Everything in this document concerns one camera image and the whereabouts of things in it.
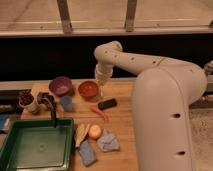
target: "wall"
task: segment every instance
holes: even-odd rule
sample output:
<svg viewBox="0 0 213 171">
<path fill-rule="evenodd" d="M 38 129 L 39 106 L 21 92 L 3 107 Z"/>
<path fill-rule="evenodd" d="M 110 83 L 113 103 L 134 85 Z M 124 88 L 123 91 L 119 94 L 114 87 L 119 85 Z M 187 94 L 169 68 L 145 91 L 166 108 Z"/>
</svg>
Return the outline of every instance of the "wall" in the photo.
<svg viewBox="0 0 213 171">
<path fill-rule="evenodd" d="M 0 81 L 93 78 L 95 47 L 112 40 L 120 41 L 125 52 L 169 56 L 202 67 L 213 59 L 213 34 L 0 38 Z M 113 75 L 130 76 L 118 68 Z"/>
</svg>

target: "purple bowl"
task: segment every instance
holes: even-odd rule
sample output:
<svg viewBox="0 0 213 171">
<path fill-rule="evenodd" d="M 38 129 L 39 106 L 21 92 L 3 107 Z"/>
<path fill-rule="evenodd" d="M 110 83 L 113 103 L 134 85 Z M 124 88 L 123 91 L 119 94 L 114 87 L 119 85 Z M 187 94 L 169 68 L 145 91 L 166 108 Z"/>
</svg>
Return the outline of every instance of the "purple bowl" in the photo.
<svg viewBox="0 0 213 171">
<path fill-rule="evenodd" d="M 56 77 L 50 82 L 49 90 L 57 96 L 63 96 L 73 91 L 72 82 L 65 76 Z"/>
</svg>

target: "yellow food item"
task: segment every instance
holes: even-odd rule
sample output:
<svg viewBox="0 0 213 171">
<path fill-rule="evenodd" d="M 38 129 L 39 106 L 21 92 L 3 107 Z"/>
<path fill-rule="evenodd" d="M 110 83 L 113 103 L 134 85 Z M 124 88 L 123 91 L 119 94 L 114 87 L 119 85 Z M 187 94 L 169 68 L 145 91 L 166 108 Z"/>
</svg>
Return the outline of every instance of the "yellow food item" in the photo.
<svg viewBox="0 0 213 171">
<path fill-rule="evenodd" d="M 102 134 L 102 129 L 99 125 L 92 125 L 90 126 L 88 135 L 92 139 L 98 139 Z"/>
</svg>

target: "black object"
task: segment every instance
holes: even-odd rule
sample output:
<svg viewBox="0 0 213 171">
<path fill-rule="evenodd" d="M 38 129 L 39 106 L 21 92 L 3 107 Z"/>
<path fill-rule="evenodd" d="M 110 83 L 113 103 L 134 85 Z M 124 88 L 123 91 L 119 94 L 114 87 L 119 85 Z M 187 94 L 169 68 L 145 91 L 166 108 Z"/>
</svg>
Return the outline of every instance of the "black object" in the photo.
<svg viewBox="0 0 213 171">
<path fill-rule="evenodd" d="M 114 107 L 114 106 L 117 106 L 117 101 L 115 98 L 98 103 L 98 108 L 100 110 L 104 110 L 104 109 Z"/>
<path fill-rule="evenodd" d="M 23 90 L 0 90 L 0 114 L 22 113 L 18 99 L 20 91 Z"/>
<path fill-rule="evenodd" d="M 51 111 L 51 120 L 53 126 L 57 126 L 57 118 L 56 118 L 56 102 L 52 95 L 49 95 L 48 92 L 39 92 L 37 95 L 38 104 L 45 104 L 48 109 Z"/>
</svg>

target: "orange bowl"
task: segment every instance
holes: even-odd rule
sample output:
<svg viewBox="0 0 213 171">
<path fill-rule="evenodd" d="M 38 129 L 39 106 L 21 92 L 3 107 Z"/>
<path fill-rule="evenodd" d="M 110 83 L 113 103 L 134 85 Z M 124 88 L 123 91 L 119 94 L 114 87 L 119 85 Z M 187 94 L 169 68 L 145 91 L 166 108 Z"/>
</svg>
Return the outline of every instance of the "orange bowl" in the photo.
<svg viewBox="0 0 213 171">
<path fill-rule="evenodd" d="M 94 81 L 84 81 L 79 85 L 78 92 L 85 100 L 90 100 L 98 95 L 98 84 Z"/>
</svg>

